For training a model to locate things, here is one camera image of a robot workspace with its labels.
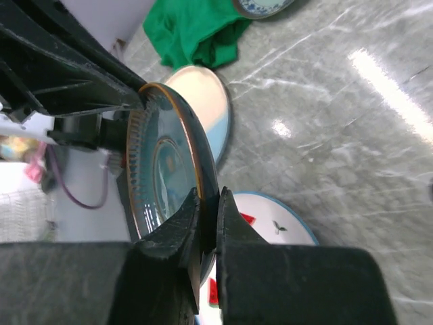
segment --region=marble surface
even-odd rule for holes
[[[233,107],[220,185],[370,251],[401,324],[433,322],[432,18],[431,0],[297,0],[217,70]],[[170,74],[141,29],[126,59],[147,81]]]

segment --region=plate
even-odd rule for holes
[[[191,106],[206,132],[214,161],[218,163],[230,129],[230,105],[221,80],[207,68],[185,66],[165,84]]]
[[[236,10],[249,19],[262,19],[285,9],[294,0],[232,0]]]
[[[242,217],[271,244],[318,245],[316,237],[302,219],[284,203],[256,192],[234,195]],[[199,325],[221,325],[218,308],[217,268],[214,263],[208,279],[200,289]]]
[[[127,132],[133,241],[153,232],[177,212],[192,188],[198,190],[206,217],[217,218],[219,197],[206,134],[188,103],[159,83],[144,85],[139,95],[145,109],[131,111]],[[202,280],[213,261],[214,253],[202,260]]]

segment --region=red spot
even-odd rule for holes
[[[254,222],[256,222],[256,218],[251,217],[250,215],[246,215],[245,213],[241,213],[241,216],[244,217],[246,222],[248,222],[249,225],[252,225]]]
[[[209,278],[209,305],[218,306],[217,281]]]

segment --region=wire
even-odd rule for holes
[[[101,196],[101,200],[99,201],[99,203],[97,205],[87,205],[82,203],[81,201],[79,201],[77,198],[75,198],[75,196],[72,195],[71,192],[69,192],[69,189],[66,187],[66,184],[63,180],[62,177],[62,173],[60,172],[60,168],[59,168],[59,160],[57,159],[57,156],[55,155],[54,152],[54,148],[51,144],[49,144],[47,146],[48,149],[48,155],[51,159],[51,166],[53,168],[53,173],[54,173],[54,177],[55,180],[60,184],[60,186],[63,188],[63,191],[65,192],[65,194],[67,195],[67,197],[69,197],[69,199],[75,203],[76,205],[87,209],[87,210],[97,210],[99,208],[102,208],[104,206],[104,204],[107,201],[107,196],[108,196],[108,160],[110,159],[110,155],[107,155],[106,158],[106,162],[104,165],[104,175],[103,175],[103,188],[102,188],[102,196]]]

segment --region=green cloth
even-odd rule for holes
[[[236,41],[250,23],[231,0],[156,0],[143,28],[161,64],[177,70],[236,60]]]

